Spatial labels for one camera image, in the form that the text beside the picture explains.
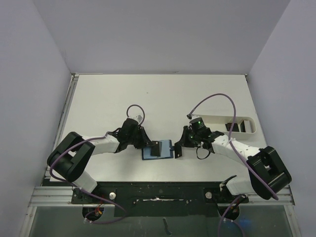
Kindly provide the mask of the black credit card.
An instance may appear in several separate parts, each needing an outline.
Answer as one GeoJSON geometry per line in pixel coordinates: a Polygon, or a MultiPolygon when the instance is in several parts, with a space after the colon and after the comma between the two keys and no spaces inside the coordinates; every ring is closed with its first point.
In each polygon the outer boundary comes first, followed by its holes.
{"type": "Polygon", "coordinates": [[[160,157],[162,150],[162,142],[161,141],[153,141],[153,146],[151,147],[151,156],[160,157]]]}
{"type": "Polygon", "coordinates": [[[175,158],[180,158],[182,156],[182,146],[180,143],[174,144],[174,155],[175,158]]]}

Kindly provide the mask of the blue leather card holder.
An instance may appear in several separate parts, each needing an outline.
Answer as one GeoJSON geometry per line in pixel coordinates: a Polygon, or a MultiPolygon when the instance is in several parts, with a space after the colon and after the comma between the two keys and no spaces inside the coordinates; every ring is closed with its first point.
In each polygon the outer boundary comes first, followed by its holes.
{"type": "Polygon", "coordinates": [[[171,140],[153,141],[153,146],[142,149],[142,160],[174,158],[174,147],[171,140]]]}

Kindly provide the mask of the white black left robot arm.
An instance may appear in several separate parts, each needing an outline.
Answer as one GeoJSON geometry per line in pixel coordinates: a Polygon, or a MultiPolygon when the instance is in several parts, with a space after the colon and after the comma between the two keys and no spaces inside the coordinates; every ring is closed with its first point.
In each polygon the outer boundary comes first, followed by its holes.
{"type": "Polygon", "coordinates": [[[56,171],[62,182],[68,182],[84,190],[83,197],[90,203],[99,200],[101,191],[85,168],[94,155],[103,153],[119,153],[133,145],[136,149],[152,147],[155,142],[147,136],[139,121],[127,118],[121,128],[106,132],[101,137],[83,137],[76,132],[70,132],[49,155],[47,165],[50,172],[56,171]]]}

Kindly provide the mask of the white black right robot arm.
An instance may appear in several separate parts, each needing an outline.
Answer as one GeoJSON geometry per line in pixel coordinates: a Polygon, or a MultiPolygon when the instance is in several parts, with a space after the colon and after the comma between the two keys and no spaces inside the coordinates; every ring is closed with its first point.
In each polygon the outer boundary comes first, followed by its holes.
{"type": "Polygon", "coordinates": [[[204,149],[209,155],[225,156],[247,168],[248,177],[233,175],[220,184],[220,197],[226,202],[232,201],[237,195],[252,193],[265,200],[276,199],[277,193],[292,181],[289,171],[273,147],[252,147],[223,132],[211,131],[201,117],[183,127],[180,140],[174,144],[177,158],[182,156],[183,148],[204,149]]]}

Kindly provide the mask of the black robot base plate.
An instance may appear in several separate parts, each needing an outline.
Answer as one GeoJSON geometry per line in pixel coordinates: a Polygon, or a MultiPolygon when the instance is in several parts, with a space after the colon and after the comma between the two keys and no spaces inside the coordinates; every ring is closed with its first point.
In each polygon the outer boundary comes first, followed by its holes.
{"type": "Polygon", "coordinates": [[[91,196],[74,188],[71,203],[102,204],[98,198],[109,199],[111,193],[119,205],[116,217],[217,217],[218,207],[235,199],[220,182],[99,182],[91,196]]]}

